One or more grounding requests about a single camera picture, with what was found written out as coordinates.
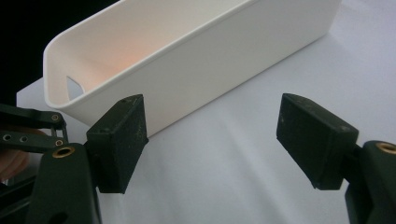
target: white surface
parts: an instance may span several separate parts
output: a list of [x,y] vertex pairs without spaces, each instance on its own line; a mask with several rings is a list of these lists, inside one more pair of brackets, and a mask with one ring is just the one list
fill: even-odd
[[[396,142],[396,2],[344,0],[329,34],[150,137],[105,224],[348,223],[344,191],[313,189],[276,140],[281,94],[310,98],[369,140]],[[19,105],[49,109],[42,80]],[[87,126],[66,117],[70,139]]]
[[[152,136],[325,35],[340,1],[118,2],[47,45],[46,102],[93,125],[143,94]],[[68,78],[84,90],[72,100]]]

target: white plastic bin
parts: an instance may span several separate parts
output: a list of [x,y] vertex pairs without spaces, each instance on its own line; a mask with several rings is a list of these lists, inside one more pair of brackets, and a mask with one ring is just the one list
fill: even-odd
[[93,125],[142,93],[151,136],[325,35],[340,1],[120,1],[47,45],[46,103]]

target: black background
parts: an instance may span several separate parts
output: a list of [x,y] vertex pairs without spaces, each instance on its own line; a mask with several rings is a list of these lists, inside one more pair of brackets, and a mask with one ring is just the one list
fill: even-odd
[[45,47],[53,37],[116,0],[10,0],[0,3],[0,103],[43,76]]

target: white tabletop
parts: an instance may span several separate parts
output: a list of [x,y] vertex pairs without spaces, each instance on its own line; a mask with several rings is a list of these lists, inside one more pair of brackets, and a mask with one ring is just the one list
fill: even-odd
[[[396,142],[396,2],[343,0],[330,32],[149,139],[124,195],[99,194],[107,223],[348,223],[341,190],[313,189],[276,140],[284,92],[369,140]],[[18,105],[53,110],[42,79]],[[66,115],[70,142],[88,126]],[[38,160],[33,159],[31,167]]]

